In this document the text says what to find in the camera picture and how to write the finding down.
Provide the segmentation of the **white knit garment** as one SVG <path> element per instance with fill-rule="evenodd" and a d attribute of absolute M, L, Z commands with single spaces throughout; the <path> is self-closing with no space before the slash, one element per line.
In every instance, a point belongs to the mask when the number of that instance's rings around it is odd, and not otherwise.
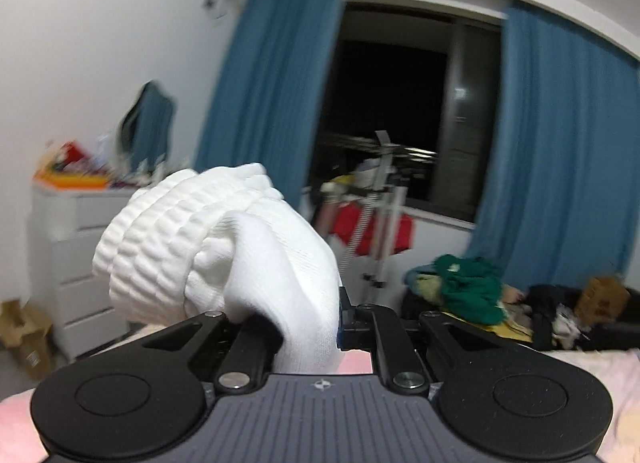
<path fill-rule="evenodd" d="M 283 337 L 276 371 L 331 373 L 342 361 L 335 256 L 258 163 L 183 169 L 134 192 L 104 230 L 92 267 L 131 321 L 261 315 Z"/>

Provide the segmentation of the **dark clothes pile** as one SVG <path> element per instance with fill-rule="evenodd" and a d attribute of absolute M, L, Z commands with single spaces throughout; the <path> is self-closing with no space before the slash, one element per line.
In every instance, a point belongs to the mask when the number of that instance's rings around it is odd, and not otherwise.
<path fill-rule="evenodd" d="M 538 351 L 552 350 L 629 350 L 639 348 L 639 292 L 627 289 L 629 298 L 614 322 L 600 323 L 578 330 L 576 339 L 569 339 L 564 347 L 559 333 L 553 331 L 553 324 L 561 316 L 573 311 L 582 290 L 561 285 L 534 285 L 529 287 L 521 300 L 529 308 L 527 316 L 532 321 L 530 345 Z"/>

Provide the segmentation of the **pastel rainbow bed sheet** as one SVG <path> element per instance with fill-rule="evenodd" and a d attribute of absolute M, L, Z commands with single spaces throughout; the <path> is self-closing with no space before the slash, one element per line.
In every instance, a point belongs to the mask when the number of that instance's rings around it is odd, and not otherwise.
<path fill-rule="evenodd" d="M 613 420 L 598 451 L 605 462 L 639 460 L 639 351 L 551 351 L 555 359 L 575 365 L 606 387 L 613 401 Z M 35 384 L 20 384 L 1 360 L 1 460 L 41 462 L 47 452 L 32 423 L 29 403 Z"/>

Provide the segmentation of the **green garment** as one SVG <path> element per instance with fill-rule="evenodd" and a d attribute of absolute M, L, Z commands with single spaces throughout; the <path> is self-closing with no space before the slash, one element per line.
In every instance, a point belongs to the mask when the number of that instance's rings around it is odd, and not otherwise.
<path fill-rule="evenodd" d="M 499 305 L 502 271 L 491 261 L 447 254 L 436 258 L 433 268 L 440 278 L 442 307 L 448 313 L 480 325 L 496 325 L 504 320 Z"/>

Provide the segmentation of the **cardboard box on floor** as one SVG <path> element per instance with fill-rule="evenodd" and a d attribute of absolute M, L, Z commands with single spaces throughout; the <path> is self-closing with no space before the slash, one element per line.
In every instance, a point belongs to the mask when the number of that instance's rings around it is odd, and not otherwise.
<path fill-rule="evenodd" d="M 51 318 L 31 301 L 22 304 L 14 299 L 1 304 L 1 345 L 35 381 L 54 369 L 49 346 L 51 329 Z"/>

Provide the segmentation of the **white drawer cabinet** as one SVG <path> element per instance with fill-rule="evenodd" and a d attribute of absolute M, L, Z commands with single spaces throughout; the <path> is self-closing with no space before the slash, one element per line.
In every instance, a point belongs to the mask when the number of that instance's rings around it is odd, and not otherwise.
<path fill-rule="evenodd" d="M 92 272 L 103 231 L 131 189 L 59 190 L 35 181 L 28 220 L 32 300 L 52 319 L 53 342 L 70 360 L 127 336 L 108 283 Z"/>

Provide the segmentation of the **blue curtain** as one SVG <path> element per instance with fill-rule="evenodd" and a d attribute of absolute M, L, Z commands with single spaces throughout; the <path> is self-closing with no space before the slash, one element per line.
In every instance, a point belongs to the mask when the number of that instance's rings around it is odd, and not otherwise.
<path fill-rule="evenodd" d="M 307 181 L 342 0 L 247 0 L 194 167 L 259 163 L 291 206 Z"/>
<path fill-rule="evenodd" d="M 638 222 L 638 61 L 559 15 L 514 2 L 469 255 L 493 261 L 519 289 L 581 287 L 626 272 Z"/>

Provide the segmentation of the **metal drying rack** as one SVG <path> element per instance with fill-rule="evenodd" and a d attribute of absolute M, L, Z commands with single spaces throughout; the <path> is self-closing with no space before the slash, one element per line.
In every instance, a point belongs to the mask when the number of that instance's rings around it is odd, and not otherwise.
<path fill-rule="evenodd" d="M 318 134 L 309 171 L 308 198 L 314 205 L 311 226 L 322 239 L 342 243 L 331 229 L 342 205 L 363 206 L 356 230 L 338 256 L 338 271 L 347 281 L 349 265 L 361 270 L 358 278 L 365 290 L 382 289 L 386 265 L 393 256 L 401 214 L 405 214 L 410 182 L 421 181 L 436 165 L 437 153 L 395 144 L 379 130 L 374 139 Z M 376 217 L 368 256 L 357 256 L 356 248 L 371 216 Z"/>

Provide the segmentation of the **colourful clutter on cabinet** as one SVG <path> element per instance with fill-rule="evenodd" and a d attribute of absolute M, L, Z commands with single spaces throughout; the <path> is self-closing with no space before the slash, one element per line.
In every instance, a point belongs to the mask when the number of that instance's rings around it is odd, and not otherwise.
<path fill-rule="evenodd" d="M 149 186 L 152 176 L 129 172 L 107 139 L 99 139 L 96 151 L 77 140 L 50 145 L 40 157 L 32 180 L 61 191 L 105 191 Z"/>

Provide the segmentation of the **red cloth on rack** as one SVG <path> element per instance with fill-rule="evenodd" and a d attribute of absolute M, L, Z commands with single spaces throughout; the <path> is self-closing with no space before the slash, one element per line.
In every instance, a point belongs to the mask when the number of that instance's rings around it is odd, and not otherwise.
<path fill-rule="evenodd" d="M 344 245 L 348 245 L 352 239 L 352 235 L 356 230 L 356 226 L 363 206 L 357 202 L 350 202 L 342 205 L 338 210 L 337 216 L 333 223 L 331 233 L 336 235 Z M 356 248 L 357 256 L 368 256 L 373 240 L 374 227 L 376 225 L 376 217 L 371 216 L 366 230 L 364 230 L 362 238 Z M 401 214 L 396 232 L 395 246 L 393 255 L 408 251 L 413 244 L 414 224 L 413 219 L 407 214 Z"/>

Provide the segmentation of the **dark teal hanging garment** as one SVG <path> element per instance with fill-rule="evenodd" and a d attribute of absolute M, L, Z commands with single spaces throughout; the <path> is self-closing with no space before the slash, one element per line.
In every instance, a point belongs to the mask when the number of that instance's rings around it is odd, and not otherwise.
<path fill-rule="evenodd" d="M 151 171 L 167 160 L 176 105 L 158 82 L 147 82 L 116 131 L 116 153 L 125 174 L 141 164 Z"/>

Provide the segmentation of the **dark window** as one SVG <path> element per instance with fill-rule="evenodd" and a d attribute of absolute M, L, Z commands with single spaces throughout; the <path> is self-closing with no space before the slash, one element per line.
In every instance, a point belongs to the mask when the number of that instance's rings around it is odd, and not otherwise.
<path fill-rule="evenodd" d="M 347 5 L 308 183 L 351 174 L 397 145 L 393 166 L 412 208 L 473 221 L 494 141 L 501 27 L 382 4 Z"/>

